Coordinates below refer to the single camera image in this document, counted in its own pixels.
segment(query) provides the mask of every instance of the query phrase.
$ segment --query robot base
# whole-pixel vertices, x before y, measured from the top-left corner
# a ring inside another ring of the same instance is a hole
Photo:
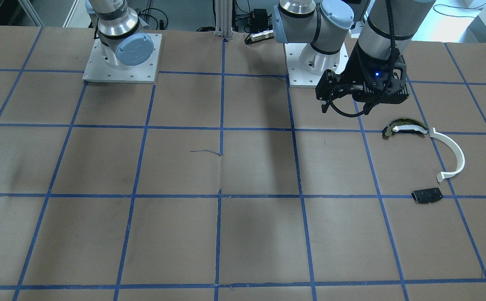
[[[136,66],[111,65],[106,59],[104,46],[99,39],[94,41],[89,61],[83,74],[86,82],[128,82],[135,84],[154,84],[157,75],[159,53],[161,50],[161,34],[148,34],[154,42],[152,55],[144,63]]]
[[[306,44],[304,43],[285,44],[285,62],[289,72],[289,86],[293,88],[315,88],[322,76],[322,74],[311,74],[300,64],[299,57],[305,46]],[[343,72],[348,59],[346,47],[343,44],[340,50],[340,63],[332,71],[336,74]]]

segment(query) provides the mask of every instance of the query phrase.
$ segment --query white curved object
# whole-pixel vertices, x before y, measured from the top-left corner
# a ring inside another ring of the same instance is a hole
[[[452,172],[442,171],[441,173],[438,173],[436,175],[438,183],[440,183],[444,179],[449,179],[457,173],[460,173],[462,169],[464,169],[464,166],[466,164],[466,158],[464,157],[464,152],[462,152],[462,149],[458,146],[458,144],[453,139],[449,138],[449,136],[436,132],[436,128],[430,128],[430,132],[428,135],[431,138],[438,139],[439,141],[445,143],[447,146],[449,146],[453,153],[455,153],[456,156],[456,170]]]

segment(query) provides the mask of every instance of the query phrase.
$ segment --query blue joint cap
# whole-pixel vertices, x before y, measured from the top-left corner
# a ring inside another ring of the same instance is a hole
[[[278,5],[273,7],[273,32],[275,33],[275,40],[279,43],[287,43],[287,36],[283,28],[282,17]]]
[[[342,29],[350,29],[354,22],[352,8],[342,0],[323,0],[321,11],[325,18]]]
[[[136,66],[144,63],[152,53],[152,38],[145,33],[137,33],[123,40],[115,55],[124,65]]]
[[[89,15],[95,15],[96,14],[96,12],[94,11],[94,8],[92,8],[92,5],[90,4],[89,0],[85,1],[85,8],[87,8],[87,13]]]

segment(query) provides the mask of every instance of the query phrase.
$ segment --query white mounting plate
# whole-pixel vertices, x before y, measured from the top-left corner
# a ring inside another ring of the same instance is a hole
[[[123,69],[113,67],[105,61],[102,55],[103,47],[99,39],[94,41],[89,61],[83,74],[86,82],[128,82],[135,84],[154,84],[157,76],[159,53],[161,50],[162,34],[149,33],[153,40],[154,50],[144,63],[136,66],[126,66]]]
[[[289,72],[289,86],[294,88],[315,88],[321,76],[310,74],[310,72],[304,70],[298,60],[304,46],[306,46],[304,43],[285,44],[285,62],[287,63],[287,70]],[[340,74],[345,70],[346,63],[349,59],[345,44],[341,46],[340,55],[341,59],[338,68],[335,70],[336,74]]]

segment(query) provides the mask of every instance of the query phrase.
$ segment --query metal plate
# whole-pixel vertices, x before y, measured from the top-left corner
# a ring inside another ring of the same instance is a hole
[[[310,74],[310,72],[304,70],[298,60],[304,46],[306,46],[304,43],[285,44],[285,62],[289,71],[289,86],[294,88],[315,88],[321,76]],[[346,63],[349,59],[345,44],[341,46],[340,54],[340,63],[335,70],[337,74],[345,70]]]
[[[87,82],[128,82],[136,84],[154,84],[157,76],[159,53],[161,50],[162,34],[149,33],[153,40],[154,50],[152,55],[144,63],[130,66],[126,69],[117,69],[109,65],[102,55],[102,43],[94,41],[89,61],[83,74],[83,80]]]

